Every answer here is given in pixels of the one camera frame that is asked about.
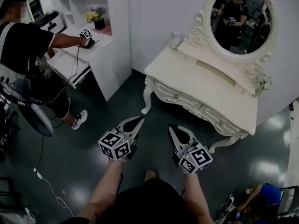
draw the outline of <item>ornate table leg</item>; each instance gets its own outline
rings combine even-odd
[[[145,78],[145,89],[143,92],[143,99],[145,102],[146,107],[144,109],[141,110],[142,114],[147,114],[148,111],[150,110],[151,107],[151,98],[150,95],[152,94],[152,92],[154,91],[154,78],[150,77],[150,76],[146,76]]]
[[[246,131],[241,131],[231,137],[229,137],[228,139],[226,140],[221,140],[219,142],[216,142],[214,143],[211,147],[210,147],[210,153],[214,153],[215,152],[215,149],[217,147],[227,147],[227,146],[231,146],[233,145],[234,143],[236,143],[239,139],[244,139],[246,136],[248,135],[248,133]]]

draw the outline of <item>drawer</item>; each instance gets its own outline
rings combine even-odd
[[[76,59],[66,54],[63,50],[53,56],[48,63],[52,70],[63,80],[68,81],[71,78],[69,84],[73,88],[76,88],[76,85],[80,83],[91,70],[89,63],[83,63],[81,61],[78,61],[77,67]]]
[[[175,89],[164,85],[163,83],[155,80],[154,92],[164,102],[173,103],[181,106],[188,106],[193,109],[199,109],[202,106],[202,102],[183,94]]]
[[[188,63],[191,63],[191,64],[196,64],[197,62],[197,59],[191,57],[191,56],[188,56],[186,55],[184,52],[181,52],[181,51],[177,51],[176,52],[176,55],[181,59],[181,60],[184,60]]]
[[[207,105],[202,105],[199,112],[215,127],[217,132],[222,135],[230,136],[242,130]]]

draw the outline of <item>power plug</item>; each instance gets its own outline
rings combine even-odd
[[[39,179],[43,179],[43,176],[37,171],[36,168],[33,169],[34,173],[38,176]]]

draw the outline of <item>black t-shirt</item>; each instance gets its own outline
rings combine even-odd
[[[7,24],[8,22],[5,22],[0,25],[0,33]],[[38,70],[34,65],[36,57],[44,55],[53,40],[52,32],[41,30],[33,23],[16,23],[5,38],[0,62],[9,69],[26,75],[30,57],[30,73],[36,73]]]
[[[234,3],[233,0],[225,0],[223,4],[225,5],[222,14],[223,18],[233,17],[238,22],[241,19],[241,15],[248,16],[249,14],[248,8],[244,2],[242,4],[237,4]]]

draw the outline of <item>white vanity table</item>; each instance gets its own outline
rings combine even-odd
[[[270,57],[277,34],[276,13],[270,0],[264,0],[271,13],[271,32],[260,49],[235,55],[222,48],[211,31],[211,10],[216,0],[208,0],[200,11],[198,24],[177,50],[166,47],[144,70],[147,75],[143,93],[147,114],[150,95],[177,104],[197,117],[210,122],[215,130],[230,136],[213,144],[225,147],[254,135],[257,98],[254,97],[262,64]]]

